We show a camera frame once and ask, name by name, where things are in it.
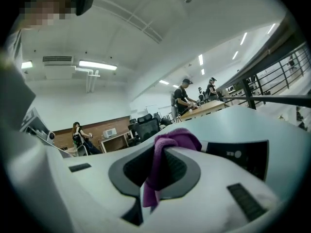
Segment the ceiling light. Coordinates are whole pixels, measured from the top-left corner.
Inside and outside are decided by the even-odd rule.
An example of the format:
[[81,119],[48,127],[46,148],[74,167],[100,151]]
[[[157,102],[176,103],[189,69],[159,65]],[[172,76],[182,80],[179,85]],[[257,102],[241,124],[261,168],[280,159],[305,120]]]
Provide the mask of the ceiling light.
[[232,58],[233,60],[234,60],[235,57],[237,56],[238,52],[239,52],[239,51],[236,51],[236,52],[235,52],[235,54],[234,54],[234,56],[233,56],[233,58]]
[[33,67],[33,63],[31,61],[27,61],[27,62],[23,62],[21,64],[21,68],[24,69],[24,68],[31,68]]
[[168,82],[164,81],[164,80],[160,80],[159,81],[160,83],[163,83],[163,84],[169,84]]
[[244,42],[244,40],[245,40],[245,38],[246,38],[246,35],[247,35],[247,33],[245,33],[245,34],[244,34],[243,39],[242,39],[242,41],[241,41],[241,44],[240,44],[240,45],[242,45],[242,44],[243,44],[243,42]]
[[200,66],[203,65],[203,55],[199,55],[199,62],[200,62]]
[[98,62],[90,62],[90,61],[83,61],[80,60],[79,66],[81,67],[95,67],[95,68],[102,68],[102,69],[108,69],[108,70],[116,70],[116,66],[112,65],[107,65],[103,63],[98,63]]
[[275,23],[274,23],[274,24],[272,24],[272,26],[271,26],[271,28],[269,29],[269,31],[268,31],[268,33],[267,33],[267,34],[269,34],[269,33],[271,32],[272,28],[273,28],[275,25],[276,25]]

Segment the white ceiling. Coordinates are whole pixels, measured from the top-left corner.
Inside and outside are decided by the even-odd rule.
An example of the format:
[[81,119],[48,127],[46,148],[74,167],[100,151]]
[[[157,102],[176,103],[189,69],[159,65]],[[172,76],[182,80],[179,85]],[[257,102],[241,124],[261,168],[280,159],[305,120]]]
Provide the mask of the white ceiling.
[[[23,59],[34,64],[27,70],[26,81],[46,79],[43,56],[65,55],[73,56],[75,65],[81,59],[117,65],[115,72],[101,69],[100,80],[124,85],[145,52],[160,44],[174,25],[201,4],[217,1],[94,0],[82,16],[23,31]],[[72,78],[85,79],[85,75]]]
[[[225,71],[226,69],[240,65],[241,68],[246,64],[252,56],[262,47],[262,45],[267,41],[270,35],[276,30],[279,24],[271,30],[269,35],[267,35],[271,25],[258,28],[251,32],[247,32],[246,38],[242,45],[240,45],[243,38],[243,34],[228,40],[217,47],[205,52],[198,53],[203,55],[204,64],[201,66],[198,57],[190,60],[182,67],[177,68],[173,73],[163,78],[163,80],[169,82],[169,85],[158,83],[155,87],[159,91],[174,90],[172,85],[180,85],[182,80],[189,78],[195,83],[200,82],[204,79],[209,79],[212,76]],[[239,51],[236,58],[232,60],[236,51]]]

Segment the wooden wall panel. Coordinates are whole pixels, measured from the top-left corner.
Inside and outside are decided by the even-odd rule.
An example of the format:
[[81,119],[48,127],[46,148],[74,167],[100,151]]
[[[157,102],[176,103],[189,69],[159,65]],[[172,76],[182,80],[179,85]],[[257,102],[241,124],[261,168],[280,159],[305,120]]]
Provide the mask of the wooden wall panel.
[[[127,126],[129,124],[130,124],[130,117],[126,116],[126,117],[121,117],[121,118],[117,118],[114,120],[98,122],[98,123],[93,123],[93,124],[88,124],[88,125],[81,125],[81,126],[83,128],[84,133],[93,134],[93,138],[90,140],[95,147],[101,150],[100,146],[98,145],[98,140],[102,138],[103,131],[109,130],[112,128],[116,128],[117,133],[128,131]],[[58,148],[67,147],[68,149],[73,147],[71,129],[55,131],[54,133],[56,135],[54,139],[55,146],[57,146]],[[107,152],[115,151],[124,146],[126,146],[124,137],[118,137],[116,139],[113,139],[105,143],[105,148]]]

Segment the purple cloth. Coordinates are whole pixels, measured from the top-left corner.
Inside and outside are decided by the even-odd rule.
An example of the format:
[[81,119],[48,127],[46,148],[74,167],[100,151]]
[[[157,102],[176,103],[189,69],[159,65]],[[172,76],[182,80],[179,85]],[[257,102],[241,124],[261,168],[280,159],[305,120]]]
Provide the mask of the purple cloth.
[[187,129],[179,128],[155,138],[155,153],[149,177],[146,179],[143,194],[143,207],[157,206],[159,203],[159,173],[161,154],[164,147],[182,147],[201,151],[200,141]]

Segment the air vent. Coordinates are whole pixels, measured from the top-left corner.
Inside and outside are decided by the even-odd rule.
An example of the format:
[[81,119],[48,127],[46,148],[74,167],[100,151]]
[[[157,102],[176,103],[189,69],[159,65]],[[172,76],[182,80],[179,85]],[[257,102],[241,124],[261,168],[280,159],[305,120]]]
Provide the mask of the air vent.
[[42,62],[72,62],[72,56],[43,56]]

